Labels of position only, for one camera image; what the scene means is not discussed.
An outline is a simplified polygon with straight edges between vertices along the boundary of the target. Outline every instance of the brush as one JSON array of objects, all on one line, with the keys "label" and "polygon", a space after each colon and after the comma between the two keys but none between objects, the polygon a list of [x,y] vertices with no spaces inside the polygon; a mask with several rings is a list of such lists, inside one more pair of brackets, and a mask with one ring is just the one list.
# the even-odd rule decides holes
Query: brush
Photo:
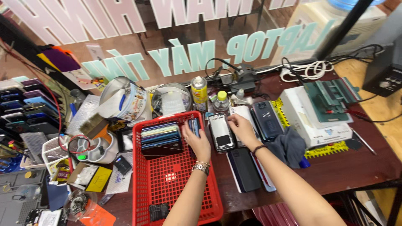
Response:
[{"label": "brush", "polygon": [[108,125],[109,122],[96,113],[80,127],[80,130],[91,140],[102,137],[111,144],[112,137],[107,133]]}]

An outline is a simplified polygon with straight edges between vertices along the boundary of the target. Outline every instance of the red wire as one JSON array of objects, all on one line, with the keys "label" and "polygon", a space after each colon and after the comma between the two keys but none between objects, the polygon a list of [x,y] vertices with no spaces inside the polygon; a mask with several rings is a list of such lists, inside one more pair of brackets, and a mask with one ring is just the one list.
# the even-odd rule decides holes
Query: red wire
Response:
[{"label": "red wire", "polygon": [[87,139],[87,141],[88,141],[88,148],[85,149],[85,150],[83,150],[82,152],[72,152],[72,151],[69,151],[70,153],[73,153],[73,154],[81,154],[81,153],[84,153],[84,152],[86,152],[87,150],[90,149],[89,139],[88,139],[87,136],[85,136],[85,135],[83,135],[83,134],[78,134],[78,135],[73,136],[73,137],[71,138],[71,140],[68,142],[68,144],[70,144],[70,142],[71,142],[74,138],[76,138],[76,137],[78,137],[78,136],[82,136],[82,137],[85,137],[85,138]]},{"label": "red wire", "polygon": [[[38,76],[29,66],[26,65],[27,63],[26,63],[23,59],[21,59],[19,56],[17,56],[17,55],[14,54],[13,52],[11,52],[11,49],[8,48],[8,46],[5,44],[5,42],[3,41],[3,39],[2,39],[1,37],[0,37],[0,40],[1,40],[1,42],[3,43],[3,45],[5,46],[5,48],[8,50],[8,54],[10,54],[10,55],[11,55],[12,57],[14,57],[15,59],[21,61],[21,62],[32,72],[32,74],[35,75],[35,77],[36,77],[39,81],[41,81],[41,83],[43,84],[43,86],[44,86],[44,87],[47,89],[47,91],[50,93],[51,97],[52,97],[53,100],[54,100],[54,103],[56,104],[57,113],[59,114],[59,134],[60,134],[60,132],[61,132],[61,130],[62,130],[62,115],[61,115],[61,113],[60,113],[59,104],[57,103],[57,99],[56,99],[56,97],[54,96],[53,92],[49,89],[49,87],[47,87],[47,85],[45,85],[45,83],[39,78],[39,76]],[[60,145],[60,139],[58,140],[58,142],[59,142],[60,148],[63,149],[63,150],[65,150],[65,151],[67,151],[67,149],[65,149],[62,145]]]}]

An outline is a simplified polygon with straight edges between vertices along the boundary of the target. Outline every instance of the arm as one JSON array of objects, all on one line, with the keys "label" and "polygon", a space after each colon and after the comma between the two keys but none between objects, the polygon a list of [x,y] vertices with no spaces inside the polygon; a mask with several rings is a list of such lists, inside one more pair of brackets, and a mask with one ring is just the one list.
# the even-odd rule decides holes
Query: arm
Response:
[{"label": "arm", "polygon": [[[209,163],[211,160],[211,145],[205,132],[200,129],[199,133],[201,138],[193,134],[187,122],[182,126],[182,135],[193,148],[197,160]],[[197,225],[206,182],[207,175],[203,171],[195,169],[191,173],[186,186],[166,217],[163,223],[164,226]]]},{"label": "arm", "polygon": [[[228,120],[232,131],[251,151],[262,145],[256,139],[252,125],[247,119],[234,114],[229,116]],[[267,148],[259,149],[256,156],[300,225],[346,225],[332,206],[313,187]]]}]

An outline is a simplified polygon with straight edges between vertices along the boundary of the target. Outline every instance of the tin can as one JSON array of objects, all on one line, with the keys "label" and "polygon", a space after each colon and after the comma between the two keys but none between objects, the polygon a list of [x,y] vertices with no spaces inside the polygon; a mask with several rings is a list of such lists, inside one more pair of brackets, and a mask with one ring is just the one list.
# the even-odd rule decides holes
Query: tin can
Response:
[{"label": "tin can", "polygon": [[195,108],[200,112],[206,112],[208,110],[207,80],[200,76],[193,78],[191,80],[191,92]]}]

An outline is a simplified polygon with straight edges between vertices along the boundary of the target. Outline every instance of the wristwatch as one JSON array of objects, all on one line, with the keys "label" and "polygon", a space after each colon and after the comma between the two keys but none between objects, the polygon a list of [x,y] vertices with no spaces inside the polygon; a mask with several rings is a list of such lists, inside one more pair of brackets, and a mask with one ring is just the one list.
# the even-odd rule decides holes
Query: wristwatch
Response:
[{"label": "wristwatch", "polygon": [[206,173],[207,176],[209,175],[209,167],[207,167],[207,166],[205,166],[205,165],[202,165],[202,164],[195,164],[195,165],[193,166],[193,168],[191,169],[191,171],[193,171],[193,170],[195,170],[195,169],[198,169],[198,170],[203,171],[204,173]]}]

